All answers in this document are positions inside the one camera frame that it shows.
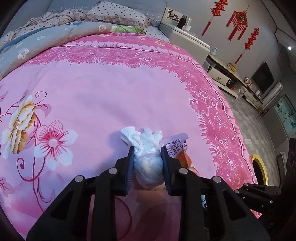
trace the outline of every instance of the pillow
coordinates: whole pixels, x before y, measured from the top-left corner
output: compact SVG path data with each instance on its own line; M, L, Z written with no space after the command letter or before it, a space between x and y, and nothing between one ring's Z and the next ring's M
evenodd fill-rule
M101 2L85 14L84 19L146 28L151 19L136 10L111 2Z

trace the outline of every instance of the white tissue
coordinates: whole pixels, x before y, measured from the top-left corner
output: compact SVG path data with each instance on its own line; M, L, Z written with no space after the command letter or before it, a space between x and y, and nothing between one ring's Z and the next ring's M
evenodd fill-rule
M135 147L134 170L138 183L145 189L159 189L159 185L163 188L163 161L159 148L162 131L153 133L149 128L144 128L141 133L134 126L128 126L121 133L120 139L129 147Z

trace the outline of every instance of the pink duvet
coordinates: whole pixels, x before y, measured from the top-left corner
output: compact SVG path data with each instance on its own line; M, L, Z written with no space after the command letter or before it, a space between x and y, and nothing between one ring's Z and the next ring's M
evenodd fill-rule
M92 35L50 48L0 83L0 204L26 237L76 176L127 156L120 129L186 132L201 176L256 183L228 103L177 46L137 34ZM118 240L178 240L180 199L166 190L116 198Z

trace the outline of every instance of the wall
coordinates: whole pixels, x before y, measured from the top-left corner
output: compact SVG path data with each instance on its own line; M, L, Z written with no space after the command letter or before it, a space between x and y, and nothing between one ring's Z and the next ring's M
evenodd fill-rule
M25 2L10 21L3 35L24 26L31 18L40 17L45 14L52 1L53 0L28 0Z
M257 37L254 45L244 53L237 64L238 73L242 78L251 77L257 68L266 61L274 76L274 86L281 78L276 60L281 46L274 35L276 25L264 4L260 0L228 0L229 5L225 6L225 11L221 11L221 17L214 17L209 29L202 37L205 26L213 16L211 7L215 7L214 2L214 0L169 0L168 6L192 17L191 32L211 47L217 47L217 56L225 63L234 63L237 60L244 51L244 44L248 42L254 28L260 27L260 36ZM248 4L250 5L247 10L249 27L241 40L237 40L239 34L236 34L231 41L228 41L228 37L233 30L233 25L226 28L228 20L235 10L244 11L247 9Z
M288 24L285 17L282 15L281 11L270 0L261 1L264 3L270 14L273 16L273 19L277 27L296 41L296 35L294 34L291 26Z
M287 95L294 109L296 109L296 74L292 69L287 70L281 83L284 87L284 93Z

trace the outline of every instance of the gray blanket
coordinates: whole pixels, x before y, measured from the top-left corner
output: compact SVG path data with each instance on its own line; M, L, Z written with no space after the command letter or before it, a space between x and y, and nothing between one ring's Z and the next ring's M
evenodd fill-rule
M83 22L79 25L51 27L34 33L0 54L0 80L48 48L88 35L107 34L111 28L110 23Z

